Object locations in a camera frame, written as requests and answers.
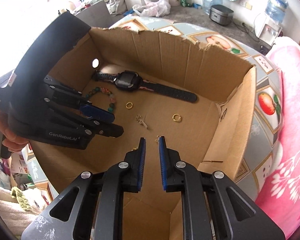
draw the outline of white plastic bag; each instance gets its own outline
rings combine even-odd
[[[142,17],[160,17],[170,13],[169,0],[145,0],[145,3],[145,6],[136,4],[132,9]]]

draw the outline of black watch strap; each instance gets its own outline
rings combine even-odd
[[[108,73],[102,73],[97,71],[94,75],[93,75],[93,79],[96,81],[106,81],[106,82],[114,82],[114,79],[118,76],[118,74],[108,74]]]
[[[194,93],[154,83],[146,79],[140,82],[139,89],[148,90],[160,95],[177,98],[191,103],[194,103],[197,100],[197,95]]]

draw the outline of human hand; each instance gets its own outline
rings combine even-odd
[[[28,139],[17,136],[8,128],[8,116],[0,111],[0,131],[5,135],[2,144],[6,146],[10,152],[21,151],[29,142]]]

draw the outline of green can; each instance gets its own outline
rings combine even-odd
[[[186,6],[187,6],[186,0],[181,0],[181,6],[183,6],[183,7],[186,7]]]

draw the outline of watch face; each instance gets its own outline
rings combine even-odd
[[[119,77],[116,79],[115,83],[118,86],[122,87],[131,87],[133,86],[132,80],[137,76],[135,73],[131,72],[122,72]]]

